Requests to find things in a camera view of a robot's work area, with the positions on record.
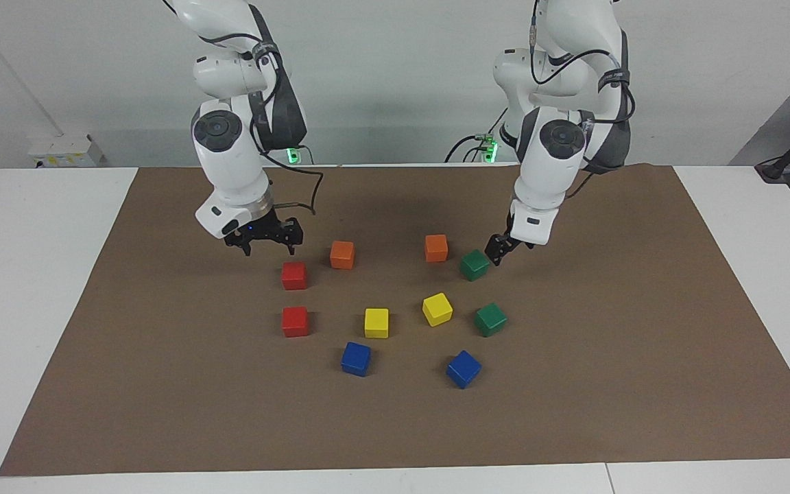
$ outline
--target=green cube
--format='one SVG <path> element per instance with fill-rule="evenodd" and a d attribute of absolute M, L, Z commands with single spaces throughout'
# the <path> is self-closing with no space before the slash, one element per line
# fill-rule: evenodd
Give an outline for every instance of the green cube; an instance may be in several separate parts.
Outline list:
<path fill-rule="evenodd" d="M 483 309 L 480 309 L 477 315 L 474 316 L 474 326 L 480 329 L 480 334 L 485 338 L 489 338 L 501 331 L 505 322 L 507 322 L 505 313 L 494 303 L 483 307 Z"/>
<path fill-rule="evenodd" d="M 486 270 L 490 268 L 490 260 L 480 253 L 480 250 L 473 250 L 462 259 L 459 265 L 460 271 L 468 278 L 468 281 L 474 281 L 486 274 Z"/>

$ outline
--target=green led light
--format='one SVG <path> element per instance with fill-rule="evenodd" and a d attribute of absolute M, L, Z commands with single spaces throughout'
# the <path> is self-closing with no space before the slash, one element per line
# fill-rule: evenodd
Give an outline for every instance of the green led light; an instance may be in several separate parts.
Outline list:
<path fill-rule="evenodd" d="M 300 151 L 294 148 L 289 148 L 286 150 L 288 153 L 288 162 L 290 165 L 297 165 L 300 163 Z"/>
<path fill-rule="evenodd" d="M 486 161 L 487 163 L 495 163 L 496 154 L 498 153 L 499 153 L 499 143 L 493 141 L 492 147 L 489 147 L 486 149 L 486 151 L 483 151 L 483 160 Z"/>

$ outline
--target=white table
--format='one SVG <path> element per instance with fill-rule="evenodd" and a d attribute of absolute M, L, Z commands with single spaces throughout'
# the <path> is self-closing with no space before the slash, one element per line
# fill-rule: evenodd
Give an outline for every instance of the white table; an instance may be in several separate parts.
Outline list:
<path fill-rule="evenodd" d="M 676 169 L 790 365 L 790 191 Z M 0 464 L 135 169 L 0 169 Z M 790 460 L 4 478 L 0 492 L 790 492 Z"/>

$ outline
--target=electrical box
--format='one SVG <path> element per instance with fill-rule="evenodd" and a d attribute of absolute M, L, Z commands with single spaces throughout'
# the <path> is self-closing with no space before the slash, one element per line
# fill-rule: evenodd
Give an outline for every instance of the electrical box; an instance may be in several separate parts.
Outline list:
<path fill-rule="evenodd" d="M 90 135 L 60 135 L 47 141 L 35 141 L 29 149 L 36 168 L 104 166 L 106 157 Z"/>

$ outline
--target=yellow cube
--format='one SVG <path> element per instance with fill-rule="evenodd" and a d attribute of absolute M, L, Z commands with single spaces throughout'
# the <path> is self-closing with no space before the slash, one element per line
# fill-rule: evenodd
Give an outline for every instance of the yellow cube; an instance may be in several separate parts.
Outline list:
<path fill-rule="evenodd" d="M 364 337 L 389 337 L 389 309 L 364 310 Z"/>
<path fill-rule="evenodd" d="M 422 312 L 426 315 L 429 325 L 434 328 L 453 317 L 453 306 L 449 304 L 447 295 L 436 294 L 422 301 Z"/>

